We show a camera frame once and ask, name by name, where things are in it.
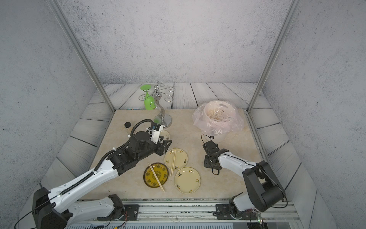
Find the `chopsticks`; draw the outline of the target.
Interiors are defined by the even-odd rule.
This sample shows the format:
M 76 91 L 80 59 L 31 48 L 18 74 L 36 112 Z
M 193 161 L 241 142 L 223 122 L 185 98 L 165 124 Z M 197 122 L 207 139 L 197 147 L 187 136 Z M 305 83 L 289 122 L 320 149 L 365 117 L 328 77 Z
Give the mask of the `chopsticks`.
M 153 169 L 152 165 L 151 165 L 150 163 L 148 163 L 148 165 L 149 165 L 149 167 L 150 167 L 150 169 L 151 169 L 151 171 L 152 171 L 152 174 L 154 175 L 154 177 L 155 177 L 155 179 L 156 179 L 156 181 L 157 181 L 157 183 L 158 183 L 158 185 L 159 185 L 160 189 L 165 193 L 165 190 L 164 190 L 164 188 L 163 188 L 162 184 L 160 183 L 160 180 L 159 180 L 158 176 L 156 175 L 156 173 L 155 173 L 155 171 L 154 171 L 154 169 Z

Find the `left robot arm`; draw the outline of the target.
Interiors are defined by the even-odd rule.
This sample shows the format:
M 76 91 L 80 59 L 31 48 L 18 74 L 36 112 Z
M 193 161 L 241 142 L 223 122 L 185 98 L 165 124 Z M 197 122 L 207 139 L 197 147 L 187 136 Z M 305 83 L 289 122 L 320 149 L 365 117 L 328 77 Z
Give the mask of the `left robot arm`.
M 156 131 L 132 134 L 124 145 L 106 153 L 90 171 L 51 190 L 37 190 L 31 212 L 36 228 L 64 229 L 89 219 L 114 220 L 124 217 L 124 205 L 115 194 L 94 201 L 80 202 L 79 199 L 134 168 L 146 157 L 165 154 L 172 141 L 165 140 L 159 134 Z

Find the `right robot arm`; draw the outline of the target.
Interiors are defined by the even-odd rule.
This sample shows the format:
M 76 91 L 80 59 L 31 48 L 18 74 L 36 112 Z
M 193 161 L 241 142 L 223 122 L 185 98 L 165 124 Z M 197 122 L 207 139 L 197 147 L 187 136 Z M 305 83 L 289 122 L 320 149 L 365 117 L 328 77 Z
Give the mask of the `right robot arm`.
M 228 169 L 244 179 L 247 193 L 240 193 L 229 200 L 228 210 L 214 214 L 217 218 L 222 218 L 230 214 L 233 219 L 242 219 L 251 211 L 265 212 L 272 208 L 277 202 L 285 199 L 286 192 L 280 184 L 271 166 L 261 161 L 254 163 L 242 159 L 227 149 L 219 149 L 218 144 L 207 141 L 203 144 L 206 152 L 204 167 L 212 172 Z

